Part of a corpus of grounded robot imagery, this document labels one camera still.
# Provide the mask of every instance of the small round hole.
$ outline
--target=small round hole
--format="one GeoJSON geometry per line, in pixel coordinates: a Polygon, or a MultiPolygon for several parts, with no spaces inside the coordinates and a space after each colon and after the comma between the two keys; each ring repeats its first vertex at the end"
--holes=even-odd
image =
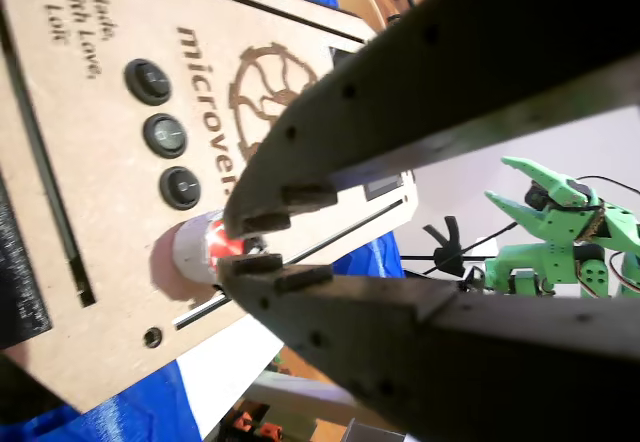
{"type": "Polygon", "coordinates": [[[437,25],[430,25],[424,31],[424,40],[429,45],[435,45],[438,43],[440,33],[437,25]]]}
{"type": "Polygon", "coordinates": [[[356,96],[356,88],[351,84],[345,85],[342,89],[342,96],[345,99],[353,99],[356,96]]]}
{"type": "Polygon", "coordinates": [[[323,337],[320,332],[311,332],[309,340],[311,340],[311,345],[314,347],[322,347],[323,345],[323,337]]]}
{"type": "Polygon", "coordinates": [[[157,327],[151,327],[144,333],[144,345],[150,349],[155,349],[162,342],[162,331],[157,327]]]}
{"type": "Polygon", "coordinates": [[[289,140],[293,140],[296,138],[296,128],[295,127],[288,127],[287,130],[285,130],[284,135],[287,137],[287,139],[289,140]]]}
{"type": "Polygon", "coordinates": [[[380,390],[380,393],[385,397],[391,397],[393,394],[395,394],[395,388],[393,387],[393,384],[390,380],[387,379],[380,382],[380,385],[378,385],[378,390],[380,390]]]}

